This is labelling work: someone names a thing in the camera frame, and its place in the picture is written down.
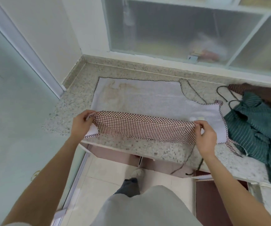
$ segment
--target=green striped fabric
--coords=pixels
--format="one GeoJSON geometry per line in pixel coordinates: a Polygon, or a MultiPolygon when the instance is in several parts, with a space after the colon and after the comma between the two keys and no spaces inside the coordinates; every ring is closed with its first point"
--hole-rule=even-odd
{"type": "Polygon", "coordinates": [[[271,182],[271,108],[251,92],[245,92],[242,101],[224,119],[230,139],[249,157],[265,163],[271,182]]]}

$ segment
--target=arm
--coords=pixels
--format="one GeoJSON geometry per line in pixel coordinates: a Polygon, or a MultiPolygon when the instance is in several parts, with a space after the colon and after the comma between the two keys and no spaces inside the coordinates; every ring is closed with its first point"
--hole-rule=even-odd
{"type": "Polygon", "coordinates": [[[71,136],[18,198],[2,225],[24,222],[50,226],[66,185],[74,153],[94,119],[86,110],[73,119],[71,136]]]}
{"type": "Polygon", "coordinates": [[[234,226],[268,226],[271,215],[215,156],[216,132],[206,121],[195,121],[196,144],[205,160],[234,226]]]}

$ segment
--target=person's left arm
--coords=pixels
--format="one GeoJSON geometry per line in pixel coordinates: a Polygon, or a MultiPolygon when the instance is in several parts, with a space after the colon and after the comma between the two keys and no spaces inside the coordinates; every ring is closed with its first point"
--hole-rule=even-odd
{"type": "Polygon", "coordinates": [[[85,110],[73,119],[71,135],[62,148],[40,171],[18,198],[2,225],[23,222],[32,226],[50,226],[65,188],[71,163],[80,141],[94,119],[85,119],[92,110],[85,110]]]}

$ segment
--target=hand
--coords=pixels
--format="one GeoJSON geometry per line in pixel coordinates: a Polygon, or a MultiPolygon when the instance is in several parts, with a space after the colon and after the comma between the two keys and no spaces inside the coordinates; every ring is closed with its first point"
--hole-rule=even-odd
{"type": "Polygon", "coordinates": [[[83,140],[84,136],[88,133],[91,123],[96,116],[90,117],[85,120],[89,114],[95,113],[93,110],[85,110],[73,119],[73,125],[71,127],[71,137],[77,141],[83,140]]]}
{"type": "Polygon", "coordinates": [[[207,121],[194,121],[195,139],[199,153],[205,159],[209,156],[215,156],[215,145],[217,134],[207,121]]]}

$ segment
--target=leg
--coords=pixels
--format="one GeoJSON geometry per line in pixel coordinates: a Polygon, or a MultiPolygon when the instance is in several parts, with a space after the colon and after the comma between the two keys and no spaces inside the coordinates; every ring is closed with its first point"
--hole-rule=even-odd
{"type": "Polygon", "coordinates": [[[140,195],[140,187],[138,186],[137,178],[125,179],[115,194],[125,194],[127,197],[140,195]]]}

